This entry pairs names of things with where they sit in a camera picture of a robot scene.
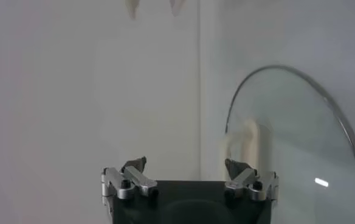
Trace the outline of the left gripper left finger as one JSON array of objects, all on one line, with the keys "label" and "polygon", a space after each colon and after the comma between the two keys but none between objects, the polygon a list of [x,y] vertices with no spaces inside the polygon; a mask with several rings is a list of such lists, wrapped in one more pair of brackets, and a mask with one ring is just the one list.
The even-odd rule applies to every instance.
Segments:
[{"label": "left gripper left finger", "polygon": [[127,161],[121,169],[105,167],[101,173],[102,197],[130,200],[136,189],[145,197],[157,194],[157,181],[143,174],[146,162],[147,158],[143,156]]}]

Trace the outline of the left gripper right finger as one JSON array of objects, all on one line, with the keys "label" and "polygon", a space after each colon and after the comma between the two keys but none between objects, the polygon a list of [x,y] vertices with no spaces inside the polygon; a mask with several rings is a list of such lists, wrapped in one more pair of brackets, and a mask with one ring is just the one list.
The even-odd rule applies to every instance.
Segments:
[{"label": "left gripper right finger", "polygon": [[225,195],[229,198],[249,197],[252,201],[278,200],[278,175],[275,172],[259,173],[247,163],[225,159],[230,180],[225,182]]}]

